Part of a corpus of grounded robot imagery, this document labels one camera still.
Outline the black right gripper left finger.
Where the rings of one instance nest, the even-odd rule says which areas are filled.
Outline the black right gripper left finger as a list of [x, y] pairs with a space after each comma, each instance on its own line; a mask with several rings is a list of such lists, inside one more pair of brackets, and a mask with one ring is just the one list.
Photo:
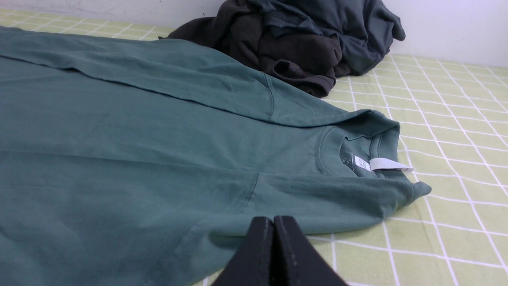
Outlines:
[[246, 236], [214, 286], [268, 286], [274, 226], [267, 217], [254, 217]]

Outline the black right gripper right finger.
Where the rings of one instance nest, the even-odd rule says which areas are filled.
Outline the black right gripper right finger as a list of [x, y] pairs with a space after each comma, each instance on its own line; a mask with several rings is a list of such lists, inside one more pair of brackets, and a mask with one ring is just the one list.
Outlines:
[[292, 216], [274, 217], [275, 286], [348, 285], [321, 257]]

